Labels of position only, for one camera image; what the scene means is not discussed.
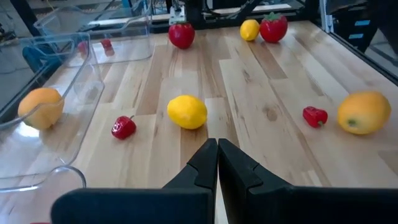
small red pepper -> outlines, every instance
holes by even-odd
[[[130,135],[136,132],[136,124],[127,116],[118,117],[112,127],[112,135],[120,140],[126,139]]]
[[[79,50],[80,55],[81,55],[82,57],[85,57],[85,56],[87,55],[87,49],[88,49],[87,41],[82,41],[82,42],[80,42],[80,43],[77,45],[77,49]]]
[[[311,127],[319,128],[326,124],[328,113],[313,106],[308,106],[303,110],[303,117]]]
[[[109,39],[103,39],[103,40],[101,40],[101,44],[102,44],[102,47],[103,47],[104,49],[108,49],[108,48],[112,47],[111,40],[109,40]]]
[[[104,48],[105,55],[107,57],[110,57],[110,56],[114,55],[114,50],[113,50],[113,46],[112,46],[111,40],[103,39],[103,40],[101,40],[101,44],[102,44],[102,47]]]

yellow fruit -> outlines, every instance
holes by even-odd
[[[241,25],[241,37],[246,41],[254,40],[260,31],[260,24],[255,19],[248,19]]]
[[[369,134],[381,129],[389,119],[391,105],[376,91],[353,93],[340,104],[337,120],[347,132]]]
[[[206,105],[194,96],[181,95],[170,100],[167,105],[170,119],[185,129],[196,129],[207,120]]]
[[[19,103],[18,115],[24,116],[34,110],[24,122],[33,128],[43,130],[58,121],[62,115],[63,104],[62,96],[57,90],[38,88],[28,93]]]

wooden table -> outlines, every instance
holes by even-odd
[[[349,93],[378,90],[398,110],[398,88],[310,22],[291,22],[279,44],[245,42],[239,28],[197,31],[190,49],[153,36],[151,58],[102,65],[105,89],[74,162],[89,187],[160,188],[207,138],[227,138],[295,185],[398,187],[398,114],[375,134],[355,136],[336,123]],[[187,131],[171,122],[169,100],[191,94],[207,123]],[[308,105],[329,120],[313,129]],[[135,115],[137,133],[111,135],[118,116]],[[225,222],[218,194],[217,221]]]

clear plastic bin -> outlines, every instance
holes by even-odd
[[[98,63],[140,60],[152,56],[154,49],[150,38],[152,16],[146,2],[102,12],[61,7],[39,19],[35,27],[42,35],[89,33]],[[106,39],[112,47],[101,43]]]
[[[50,223],[54,201],[71,190],[83,187],[86,187],[86,180],[79,170],[58,167],[39,184],[23,189],[0,190],[0,223]]]
[[[0,190],[17,189],[26,187],[26,178],[39,183],[75,160],[104,83],[85,33],[13,40],[0,44],[0,54],[17,68],[0,74]],[[58,90],[62,99],[18,117],[23,97],[42,86]],[[50,128],[28,126],[36,113],[60,104],[62,115]]]

cable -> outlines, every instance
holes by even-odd
[[[50,6],[50,8],[54,11],[54,7],[52,7],[52,5],[50,4],[49,0],[45,0],[47,2],[47,4]]]

